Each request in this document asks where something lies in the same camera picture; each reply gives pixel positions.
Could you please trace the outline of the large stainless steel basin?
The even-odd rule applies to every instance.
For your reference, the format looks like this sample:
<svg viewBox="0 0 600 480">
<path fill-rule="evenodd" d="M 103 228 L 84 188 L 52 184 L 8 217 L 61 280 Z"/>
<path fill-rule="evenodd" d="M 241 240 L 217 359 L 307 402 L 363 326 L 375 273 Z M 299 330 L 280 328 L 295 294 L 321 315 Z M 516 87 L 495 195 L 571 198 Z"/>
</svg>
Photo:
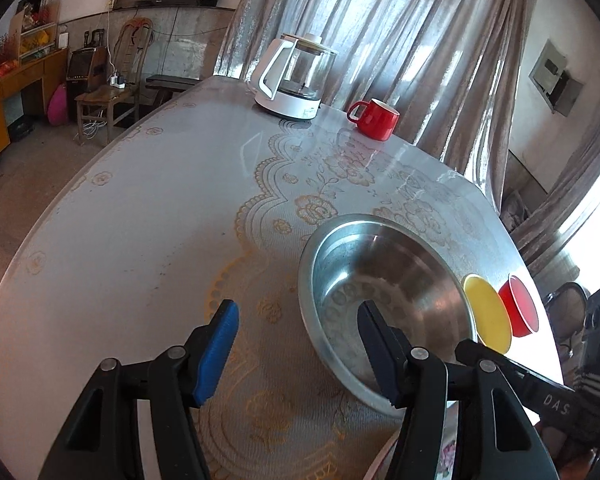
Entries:
<svg viewBox="0 0 600 480">
<path fill-rule="evenodd" d="M 414 346 L 446 362 L 478 338 L 460 281 L 421 237 L 372 214 L 344 214 L 309 236 L 298 267 L 302 321 L 325 367 L 372 410 L 402 416 L 381 394 L 358 333 L 358 306 L 372 300 Z"/>
</svg>

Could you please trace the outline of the wall electrical box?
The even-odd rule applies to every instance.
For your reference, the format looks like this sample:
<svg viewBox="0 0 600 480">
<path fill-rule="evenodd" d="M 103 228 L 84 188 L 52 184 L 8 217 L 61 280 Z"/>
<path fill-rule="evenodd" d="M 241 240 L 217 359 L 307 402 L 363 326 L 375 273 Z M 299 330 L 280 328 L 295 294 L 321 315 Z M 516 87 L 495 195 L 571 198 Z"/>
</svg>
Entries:
<svg viewBox="0 0 600 480">
<path fill-rule="evenodd" d="M 568 117 L 583 89 L 583 84 L 567 70 L 567 58 L 550 40 L 533 65 L 529 75 L 552 113 Z"/>
</svg>

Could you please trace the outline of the wooden chair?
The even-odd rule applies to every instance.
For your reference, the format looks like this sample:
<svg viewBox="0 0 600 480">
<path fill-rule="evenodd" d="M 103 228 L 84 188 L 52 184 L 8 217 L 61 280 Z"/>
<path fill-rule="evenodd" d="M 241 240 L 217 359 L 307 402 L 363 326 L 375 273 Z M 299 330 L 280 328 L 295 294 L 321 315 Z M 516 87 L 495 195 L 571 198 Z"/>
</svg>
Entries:
<svg viewBox="0 0 600 480">
<path fill-rule="evenodd" d="M 154 36 L 150 18 L 137 16 L 121 27 L 114 50 L 109 55 L 106 82 L 76 98 L 76 140 L 83 144 L 100 127 L 106 129 L 105 144 L 114 127 L 132 116 L 140 120 L 140 87 L 146 55 Z"/>
</svg>

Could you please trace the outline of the beige window curtain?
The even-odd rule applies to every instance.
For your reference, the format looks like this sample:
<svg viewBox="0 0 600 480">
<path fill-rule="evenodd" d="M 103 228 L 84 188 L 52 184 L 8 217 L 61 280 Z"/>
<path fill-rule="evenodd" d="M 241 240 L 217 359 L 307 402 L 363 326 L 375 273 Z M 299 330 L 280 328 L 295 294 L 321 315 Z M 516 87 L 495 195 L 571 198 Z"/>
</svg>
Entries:
<svg viewBox="0 0 600 480">
<path fill-rule="evenodd" d="M 536 0 L 242 0 L 214 70 L 245 79 L 284 32 L 313 32 L 337 59 L 325 101 L 379 96 L 398 133 L 499 205 L 522 51 Z"/>
</svg>

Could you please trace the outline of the white glass electric kettle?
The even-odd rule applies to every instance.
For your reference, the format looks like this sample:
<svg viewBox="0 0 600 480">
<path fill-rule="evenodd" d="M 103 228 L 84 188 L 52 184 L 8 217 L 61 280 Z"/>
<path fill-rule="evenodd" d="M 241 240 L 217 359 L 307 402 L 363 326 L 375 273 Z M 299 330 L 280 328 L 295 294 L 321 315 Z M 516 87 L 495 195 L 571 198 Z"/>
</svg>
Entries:
<svg viewBox="0 0 600 480">
<path fill-rule="evenodd" d="M 247 84 L 254 100 L 271 113 L 312 120 L 337 52 L 313 34 L 281 34 L 261 55 Z"/>
</svg>

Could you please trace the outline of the purple rimmed floral plate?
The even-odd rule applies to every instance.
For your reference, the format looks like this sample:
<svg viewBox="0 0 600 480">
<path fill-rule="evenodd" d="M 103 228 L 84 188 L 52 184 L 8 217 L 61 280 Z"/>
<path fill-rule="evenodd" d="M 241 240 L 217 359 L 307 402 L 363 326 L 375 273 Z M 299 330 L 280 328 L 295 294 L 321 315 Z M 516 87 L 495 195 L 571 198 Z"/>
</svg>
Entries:
<svg viewBox="0 0 600 480">
<path fill-rule="evenodd" d="M 456 438 L 458 422 L 458 402 L 449 401 L 446 404 L 445 418 L 442 432 L 441 450 L 438 458 L 436 479 L 451 479 L 455 460 Z M 386 444 L 378 452 L 366 474 L 364 480 L 385 479 L 388 474 L 389 465 L 392 460 L 396 444 L 398 443 L 400 430 L 390 437 Z"/>
</svg>

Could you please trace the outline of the pink ball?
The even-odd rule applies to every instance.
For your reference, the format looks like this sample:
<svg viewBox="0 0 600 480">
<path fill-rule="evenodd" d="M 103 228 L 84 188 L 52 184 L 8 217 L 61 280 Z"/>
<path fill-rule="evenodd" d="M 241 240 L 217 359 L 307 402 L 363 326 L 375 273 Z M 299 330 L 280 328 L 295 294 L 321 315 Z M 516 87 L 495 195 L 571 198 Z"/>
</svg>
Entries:
<svg viewBox="0 0 600 480">
<path fill-rule="evenodd" d="M 68 99 L 65 84 L 61 84 L 50 98 L 46 116 L 48 122 L 54 127 L 68 124 Z"/>
</svg>

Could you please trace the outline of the red plastic bowl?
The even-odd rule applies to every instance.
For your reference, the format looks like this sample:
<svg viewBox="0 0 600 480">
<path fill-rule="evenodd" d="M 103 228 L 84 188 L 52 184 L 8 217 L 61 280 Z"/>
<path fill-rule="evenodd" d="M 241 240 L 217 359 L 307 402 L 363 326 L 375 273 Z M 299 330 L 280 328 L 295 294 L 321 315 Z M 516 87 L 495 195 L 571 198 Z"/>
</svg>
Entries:
<svg viewBox="0 0 600 480">
<path fill-rule="evenodd" d="M 518 276 L 510 274 L 498 294 L 509 317 L 514 337 L 525 337 L 539 330 L 538 311 L 530 292 Z"/>
</svg>

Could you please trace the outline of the yellow plastic bowl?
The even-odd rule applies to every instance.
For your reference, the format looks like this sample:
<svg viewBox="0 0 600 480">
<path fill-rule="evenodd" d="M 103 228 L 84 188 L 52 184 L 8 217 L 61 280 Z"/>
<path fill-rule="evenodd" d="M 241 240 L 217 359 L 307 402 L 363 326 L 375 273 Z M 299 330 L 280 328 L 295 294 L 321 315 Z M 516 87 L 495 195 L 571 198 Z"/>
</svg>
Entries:
<svg viewBox="0 0 600 480">
<path fill-rule="evenodd" d="M 480 341 L 488 348 L 505 354 L 512 344 L 513 331 L 500 295 L 477 274 L 466 275 L 463 288 Z"/>
</svg>

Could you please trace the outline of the wooden shelf with items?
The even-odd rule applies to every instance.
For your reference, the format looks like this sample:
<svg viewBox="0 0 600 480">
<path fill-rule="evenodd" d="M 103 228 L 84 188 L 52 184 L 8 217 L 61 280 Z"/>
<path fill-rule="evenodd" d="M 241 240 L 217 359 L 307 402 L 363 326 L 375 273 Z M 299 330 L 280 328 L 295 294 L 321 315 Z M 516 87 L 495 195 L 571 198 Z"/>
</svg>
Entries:
<svg viewBox="0 0 600 480">
<path fill-rule="evenodd" d="M 19 0 L 9 24 L 9 38 L 20 65 L 57 49 L 59 0 Z"/>
</svg>

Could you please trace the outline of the small black speaker box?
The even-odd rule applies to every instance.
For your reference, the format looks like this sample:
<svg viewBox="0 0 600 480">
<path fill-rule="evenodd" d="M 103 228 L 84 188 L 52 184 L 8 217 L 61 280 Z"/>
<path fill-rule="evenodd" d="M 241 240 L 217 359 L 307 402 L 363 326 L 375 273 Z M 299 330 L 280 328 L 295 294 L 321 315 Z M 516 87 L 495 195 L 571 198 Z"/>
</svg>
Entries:
<svg viewBox="0 0 600 480">
<path fill-rule="evenodd" d="M 97 90 L 106 81 L 107 51 L 104 47 L 86 47 L 71 53 L 67 70 L 68 96 Z"/>
</svg>

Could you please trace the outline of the red ceramic mug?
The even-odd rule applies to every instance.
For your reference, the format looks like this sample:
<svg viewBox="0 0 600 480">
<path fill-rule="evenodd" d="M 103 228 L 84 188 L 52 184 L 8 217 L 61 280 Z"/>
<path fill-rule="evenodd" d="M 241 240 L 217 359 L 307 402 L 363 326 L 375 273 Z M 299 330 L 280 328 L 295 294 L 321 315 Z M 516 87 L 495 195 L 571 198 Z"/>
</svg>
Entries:
<svg viewBox="0 0 600 480">
<path fill-rule="evenodd" d="M 385 102 L 371 99 L 353 103 L 347 111 L 347 118 L 364 136 L 385 142 L 393 134 L 400 113 Z"/>
</svg>

